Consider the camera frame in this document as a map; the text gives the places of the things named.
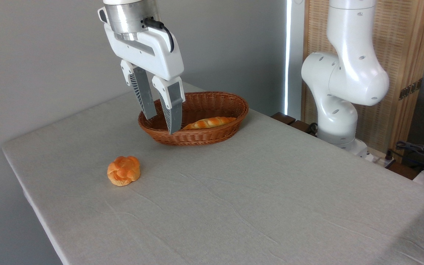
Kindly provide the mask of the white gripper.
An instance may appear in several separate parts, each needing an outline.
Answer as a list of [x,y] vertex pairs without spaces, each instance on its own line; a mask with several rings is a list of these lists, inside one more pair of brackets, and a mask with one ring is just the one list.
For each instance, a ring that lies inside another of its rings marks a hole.
[[121,61],[125,82],[131,86],[146,119],[157,115],[146,71],[160,96],[169,134],[181,129],[185,102],[183,60],[175,36],[147,27],[145,19],[160,21],[158,7],[101,7],[98,16],[111,49]]

